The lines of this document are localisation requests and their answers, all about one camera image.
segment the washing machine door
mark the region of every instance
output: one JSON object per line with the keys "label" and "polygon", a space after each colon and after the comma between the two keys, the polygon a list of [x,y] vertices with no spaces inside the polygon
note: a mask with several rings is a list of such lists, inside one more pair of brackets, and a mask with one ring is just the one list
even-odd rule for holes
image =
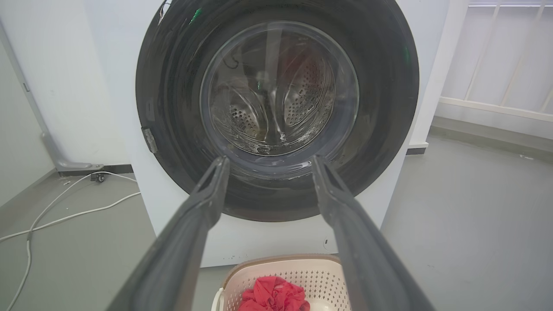
{"label": "washing machine door", "polygon": [[394,1],[173,0],[153,14],[136,75],[144,137],[188,193],[227,156],[224,213],[317,215],[313,155],[357,195],[404,142],[419,72]]}

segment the door glass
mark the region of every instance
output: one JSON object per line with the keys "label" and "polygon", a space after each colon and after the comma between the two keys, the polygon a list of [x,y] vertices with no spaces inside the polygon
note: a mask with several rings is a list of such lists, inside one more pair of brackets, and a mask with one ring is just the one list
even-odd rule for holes
{"label": "door glass", "polygon": [[315,153],[332,157],[353,126],[359,98],[346,53],[297,22],[235,35],[211,60],[201,88],[202,119],[215,145],[245,172],[272,177],[309,172]]}

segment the white wall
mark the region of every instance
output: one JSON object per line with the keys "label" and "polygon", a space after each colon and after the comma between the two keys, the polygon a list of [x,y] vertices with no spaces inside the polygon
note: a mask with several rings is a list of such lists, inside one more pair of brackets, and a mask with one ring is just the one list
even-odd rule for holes
{"label": "white wall", "polygon": [[415,128],[413,129],[409,148],[425,148],[428,146],[426,137],[428,136],[430,124],[432,123],[432,118],[434,118],[447,72],[453,59],[459,36],[461,35],[467,8],[468,0],[450,0],[444,29],[441,32],[440,44],[431,66],[432,71],[430,72],[428,84],[426,85],[423,97],[419,97],[420,111]]}
{"label": "white wall", "polygon": [[[463,99],[486,39],[494,8],[469,8],[442,96]],[[495,31],[468,100],[498,105],[509,84],[538,8],[499,10]],[[505,104],[538,111],[553,88],[553,8],[546,7],[529,53]],[[550,103],[546,113],[553,113]],[[553,139],[553,123],[439,104],[436,115]]]}
{"label": "white wall", "polygon": [[82,1],[0,0],[0,20],[64,156],[73,162],[130,163]]}
{"label": "white wall", "polygon": [[0,206],[54,169],[41,133],[0,43]]}

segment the floor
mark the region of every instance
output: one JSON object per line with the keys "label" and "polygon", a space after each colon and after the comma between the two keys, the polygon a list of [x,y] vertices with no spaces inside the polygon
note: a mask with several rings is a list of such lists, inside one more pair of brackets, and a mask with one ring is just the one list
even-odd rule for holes
{"label": "floor", "polygon": [[[405,160],[382,231],[437,310],[553,309],[553,165],[429,137]],[[0,237],[28,229],[77,178],[49,178],[0,208]],[[41,223],[138,191],[82,182]],[[0,243],[0,310],[23,276],[25,235]],[[154,240],[140,196],[38,231],[13,310],[103,310]],[[205,268],[193,311],[209,310],[231,267]]]}

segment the red towel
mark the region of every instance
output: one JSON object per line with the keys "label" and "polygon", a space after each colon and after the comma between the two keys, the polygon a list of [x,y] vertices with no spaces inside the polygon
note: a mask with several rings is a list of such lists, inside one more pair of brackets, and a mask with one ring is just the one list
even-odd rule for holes
{"label": "red towel", "polygon": [[242,293],[238,311],[309,311],[305,291],[281,277],[260,277]]}

